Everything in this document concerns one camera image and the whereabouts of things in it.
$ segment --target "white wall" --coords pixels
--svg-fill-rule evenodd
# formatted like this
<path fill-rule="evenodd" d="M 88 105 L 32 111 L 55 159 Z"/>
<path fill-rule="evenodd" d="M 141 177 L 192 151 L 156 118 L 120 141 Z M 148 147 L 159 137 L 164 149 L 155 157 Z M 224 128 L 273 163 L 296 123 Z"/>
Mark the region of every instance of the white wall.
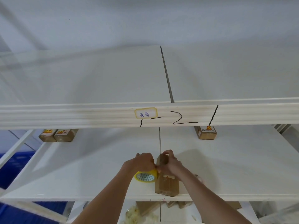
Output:
<path fill-rule="evenodd" d="M 38 138 L 41 131 L 42 130 L 37 130 L 34 135 L 26 141 L 26 144 L 34 150 L 37 150 L 42 144 L 42 141 Z M 26 130 L 13 130 L 12 132 L 20 138 L 26 133 Z M 0 131 L 0 154 L 7 152 L 18 141 L 16 136 L 9 131 Z M 18 152 L 32 151 L 30 147 L 24 144 Z"/>
<path fill-rule="evenodd" d="M 299 0 L 0 0 L 0 51 L 239 39 L 292 44 L 299 42 L 298 9 Z"/>

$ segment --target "blue floor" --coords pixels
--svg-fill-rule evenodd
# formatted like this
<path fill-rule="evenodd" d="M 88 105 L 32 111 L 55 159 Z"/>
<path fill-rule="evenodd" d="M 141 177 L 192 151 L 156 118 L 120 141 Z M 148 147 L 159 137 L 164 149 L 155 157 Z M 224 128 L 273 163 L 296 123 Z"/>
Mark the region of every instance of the blue floor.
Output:
<path fill-rule="evenodd" d="M 0 187 L 7 189 L 33 155 L 34 152 L 15 153 L 0 169 Z M 36 203 L 62 214 L 67 202 Z M 0 224 L 58 224 L 58 222 L 0 203 Z"/>

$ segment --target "white panel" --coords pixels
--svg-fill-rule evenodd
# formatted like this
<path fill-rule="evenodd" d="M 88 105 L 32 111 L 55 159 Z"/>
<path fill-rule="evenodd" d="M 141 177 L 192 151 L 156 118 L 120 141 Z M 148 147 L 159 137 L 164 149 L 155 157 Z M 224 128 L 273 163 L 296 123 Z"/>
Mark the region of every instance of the white panel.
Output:
<path fill-rule="evenodd" d="M 13 52 L 245 38 L 289 43 L 299 34 L 298 0 L 1 2 L 1 35 Z"/>
<path fill-rule="evenodd" d="M 159 156 L 158 128 L 80 129 L 73 142 L 43 143 L 1 199 L 91 201 L 142 152 Z M 150 200 L 154 188 L 132 179 L 126 197 Z"/>
<path fill-rule="evenodd" d="M 1 105 L 170 102 L 160 46 L 2 55 L 0 71 Z"/>
<path fill-rule="evenodd" d="M 299 97 L 297 46 L 223 41 L 162 50 L 174 101 Z"/>
<path fill-rule="evenodd" d="M 299 153 L 271 125 L 215 129 L 216 139 L 206 141 L 193 127 L 161 127 L 161 149 L 172 149 L 226 201 L 299 199 Z M 181 182 L 176 199 L 191 200 Z"/>

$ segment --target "product label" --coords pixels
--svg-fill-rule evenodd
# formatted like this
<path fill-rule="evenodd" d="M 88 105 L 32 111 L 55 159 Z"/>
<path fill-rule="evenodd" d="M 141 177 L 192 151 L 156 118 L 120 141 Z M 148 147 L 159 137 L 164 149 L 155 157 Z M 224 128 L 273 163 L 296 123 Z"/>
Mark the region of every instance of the product label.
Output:
<path fill-rule="evenodd" d="M 158 117 L 158 110 L 155 107 L 135 109 L 137 119 L 150 119 Z"/>
<path fill-rule="evenodd" d="M 53 135 L 53 133 L 56 131 L 56 129 L 47 129 L 47 130 L 44 130 L 41 135 L 43 136 L 51 136 Z"/>
<path fill-rule="evenodd" d="M 216 132 L 213 126 L 200 126 L 200 129 L 202 130 L 202 132 Z"/>
<path fill-rule="evenodd" d="M 71 129 L 59 129 L 55 135 L 67 135 Z"/>

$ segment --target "tape roll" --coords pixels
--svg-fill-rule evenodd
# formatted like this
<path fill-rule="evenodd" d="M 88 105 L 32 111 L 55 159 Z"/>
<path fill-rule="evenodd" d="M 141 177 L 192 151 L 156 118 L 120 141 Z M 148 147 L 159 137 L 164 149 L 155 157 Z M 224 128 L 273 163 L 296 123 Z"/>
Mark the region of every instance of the tape roll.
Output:
<path fill-rule="evenodd" d="M 155 182 L 158 177 L 158 173 L 156 169 L 153 169 L 148 172 L 137 172 L 134 176 L 134 178 L 139 181 L 139 182 L 145 182 L 145 183 L 150 183 L 150 182 Z"/>

